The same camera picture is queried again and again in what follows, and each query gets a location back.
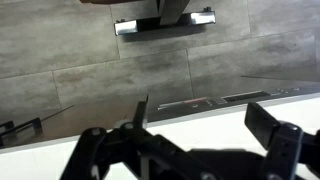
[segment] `large format tile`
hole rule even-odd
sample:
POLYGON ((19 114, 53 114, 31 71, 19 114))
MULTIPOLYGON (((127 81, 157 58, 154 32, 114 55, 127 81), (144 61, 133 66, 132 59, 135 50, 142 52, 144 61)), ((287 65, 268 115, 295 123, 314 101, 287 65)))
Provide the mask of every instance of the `large format tile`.
POLYGON ((231 77, 314 64, 314 34, 310 30, 191 48, 188 58, 197 97, 197 87, 219 88, 216 82, 231 77))
MULTIPOLYGON (((113 21, 157 16, 155 2, 141 1, 111 5, 113 21)), ((117 36, 120 57, 156 54, 249 37, 246 0, 191 0, 185 12, 199 12, 207 6, 211 6, 216 11, 215 25, 180 27, 117 36)))
POLYGON ((51 72, 0 80, 1 118, 59 108, 59 98, 51 72))
POLYGON ((319 0, 248 0, 251 35, 320 27, 319 0))
POLYGON ((0 78, 119 58, 108 6, 26 0, 0 16, 0 78))
POLYGON ((54 72, 62 106, 150 96, 156 104, 192 98, 186 51, 54 72))

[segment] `gray tile wall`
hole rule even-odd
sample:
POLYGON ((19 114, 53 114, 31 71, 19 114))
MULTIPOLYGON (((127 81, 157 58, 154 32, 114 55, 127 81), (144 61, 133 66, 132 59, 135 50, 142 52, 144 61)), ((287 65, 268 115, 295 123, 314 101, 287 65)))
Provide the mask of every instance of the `gray tile wall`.
POLYGON ((192 98, 185 50, 58 70, 54 76, 63 107, 147 94, 162 102, 192 98))
POLYGON ((296 67, 282 71, 250 74, 246 77, 320 82, 320 66, 296 67))
POLYGON ((0 114, 60 108, 52 72, 0 80, 0 114))
POLYGON ((155 1, 0 0, 0 116, 147 93, 155 107, 287 86, 239 76, 320 61, 318 0, 191 0, 185 12, 207 6, 215 25, 116 37, 116 20, 157 16, 155 1))
POLYGON ((78 0, 0 5, 0 78, 119 59, 110 14, 78 0))
POLYGON ((284 33, 320 26, 318 0, 248 0, 252 36, 284 33))

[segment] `black metal bracket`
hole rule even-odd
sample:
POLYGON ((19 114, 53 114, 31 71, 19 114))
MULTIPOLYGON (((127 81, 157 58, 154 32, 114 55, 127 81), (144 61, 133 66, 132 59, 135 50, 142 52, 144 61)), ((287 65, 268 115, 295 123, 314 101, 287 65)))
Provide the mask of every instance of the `black metal bracket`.
POLYGON ((3 138, 7 135, 16 133, 18 130, 21 130, 23 128, 26 128, 28 126, 32 125, 33 129, 36 134, 42 133, 42 125, 39 118, 33 119, 31 121, 25 122, 23 124, 20 124, 18 126, 14 126, 13 121, 8 121, 4 124, 1 124, 0 127, 5 127, 5 131, 0 133, 0 148, 4 146, 3 138))
POLYGON ((143 129, 147 102, 138 104, 133 122, 107 133, 91 128, 79 142, 61 180, 101 180, 110 165, 123 162, 143 180, 300 180, 299 163, 320 172, 320 132, 306 134, 298 126, 280 123, 256 103, 249 103, 245 124, 266 157, 242 150, 192 150, 185 152, 165 137, 143 129))
POLYGON ((157 0, 159 17, 126 21, 114 24, 115 34, 125 35, 179 26, 194 26, 216 23, 215 12, 206 7, 202 12, 185 13, 190 0, 157 0))

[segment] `tile grout line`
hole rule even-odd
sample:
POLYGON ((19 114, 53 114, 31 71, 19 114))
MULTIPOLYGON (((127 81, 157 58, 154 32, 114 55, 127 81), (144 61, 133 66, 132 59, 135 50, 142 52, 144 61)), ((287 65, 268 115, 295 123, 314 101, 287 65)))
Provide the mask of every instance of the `tile grout line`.
POLYGON ((97 63, 92 63, 92 64, 79 65, 79 66, 73 66, 73 67, 66 67, 66 68, 54 69, 54 70, 47 70, 47 71, 36 72, 36 73, 27 73, 27 74, 22 74, 22 75, 17 75, 17 76, 9 76, 9 77, 0 78, 0 80, 16 78, 16 77, 22 77, 22 76, 29 76, 29 75, 36 75, 36 74, 41 74, 41 73, 47 73, 47 72, 50 72, 50 71, 60 71, 60 70, 66 70, 66 69, 72 69, 72 68, 78 68, 78 67, 84 67, 84 66, 90 66, 90 65, 97 65, 97 64, 102 64, 102 63, 111 63, 111 62, 117 62, 119 60, 125 60, 125 59, 130 59, 130 58, 139 58, 139 57, 144 57, 144 56, 152 56, 152 55, 158 55, 158 54, 164 54, 164 53, 171 53, 171 52, 182 51, 182 50, 192 49, 192 48, 200 48, 200 47, 206 47, 206 46, 211 46, 211 45, 219 45, 219 44, 224 44, 224 43, 232 43, 232 42, 243 41, 243 40, 263 38, 263 37, 268 37, 268 36, 275 36, 275 35, 289 34, 289 33, 295 33, 295 32, 302 32, 302 31, 306 31, 306 30, 314 30, 316 28, 318 28, 318 27, 307 28, 307 29, 302 29, 302 30, 295 30, 295 31, 288 31, 288 32, 283 32, 283 33, 278 33, 278 34, 269 34, 269 35, 264 35, 264 36, 242 38, 242 39, 237 39, 237 40, 233 40, 233 41, 218 42, 218 43, 207 44, 207 45, 202 45, 202 46, 195 46, 195 47, 189 47, 189 48, 184 48, 184 49, 176 49, 176 50, 172 50, 172 51, 163 51, 163 52, 154 53, 154 54, 145 54, 145 55, 139 55, 139 56, 132 56, 132 57, 126 57, 126 58, 123 58, 123 59, 119 58, 119 59, 114 59, 114 60, 110 60, 110 61, 102 61, 102 62, 97 62, 97 63))
POLYGON ((301 81, 301 82, 316 82, 317 83, 317 81, 290 80, 290 79, 283 79, 283 78, 259 77, 259 76, 251 76, 251 75, 243 75, 243 76, 240 76, 240 77, 249 78, 249 79, 269 79, 269 80, 279 80, 279 81, 301 81))
POLYGON ((195 98, 195 95, 194 95, 193 83, 192 83, 192 78, 191 78, 191 68, 190 68, 190 62, 189 62, 188 49, 186 49, 185 52, 186 52, 186 56, 187 56, 187 65, 188 65, 188 69, 189 69, 189 78, 190 78, 190 85, 191 85, 192 97, 193 97, 193 99, 194 99, 194 98, 195 98))
POLYGON ((57 87, 57 84, 56 84, 56 80, 55 80, 55 78, 54 78, 53 71, 51 71, 51 74, 52 74, 52 79, 53 79, 54 87, 56 88, 56 92, 57 92, 57 96, 58 96, 58 100, 59 100, 60 109, 62 109, 61 101, 60 101, 60 96, 59 96, 59 92, 58 92, 58 87, 57 87))
POLYGON ((26 0, 20 0, 20 1, 14 1, 14 2, 3 2, 0 3, 0 5, 7 5, 7 4, 16 4, 16 3, 21 3, 21 2, 25 2, 26 0))
MULTIPOLYGON (((113 24, 113 32, 115 32, 115 27, 114 27, 114 22, 113 22, 113 15, 112 15, 112 10, 111 10, 111 5, 108 5, 109 6, 109 11, 110 11, 110 16, 111 16, 111 23, 113 24)), ((120 48, 119 48, 119 43, 118 43, 118 38, 117 36, 115 35, 114 37, 115 41, 116 41, 116 46, 117 46, 117 50, 118 50, 118 55, 119 55, 119 59, 118 60, 121 60, 121 56, 120 56, 120 48)))
POLYGON ((250 32, 250 37, 252 37, 252 34, 251 34, 251 19, 250 19, 250 11, 249 11, 249 0, 246 0, 247 1, 247 12, 248 12, 248 20, 249 20, 249 32, 250 32))

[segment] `metal screw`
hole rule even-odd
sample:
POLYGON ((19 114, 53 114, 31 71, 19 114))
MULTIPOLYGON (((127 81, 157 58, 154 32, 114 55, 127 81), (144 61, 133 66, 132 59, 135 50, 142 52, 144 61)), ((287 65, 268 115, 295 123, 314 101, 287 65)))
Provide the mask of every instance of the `metal screw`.
POLYGON ((124 127, 126 129, 133 129, 133 124, 132 123, 127 123, 127 124, 124 125, 124 127))
POLYGON ((282 180, 282 178, 277 174, 268 174, 267 180, 282 180))
POLYGON ((92 129, 91 133, 92 133, 92 135, 97 136, 97 135, 99 135, 101 132, 100 132, 100 129, 99 129, 99 128, 96 128, 96 129, 92 129))
POLYGON ((211 173, 201 173, 201 179, 202 180, 216 180, 216 178, 211 173))
POLYGON ((206 7, 206 8, 203 8, 203 11, 204 11, 204 12, 210 12, 210 11, 211 11, 211 7, 208 6, 208 7, 206 7))

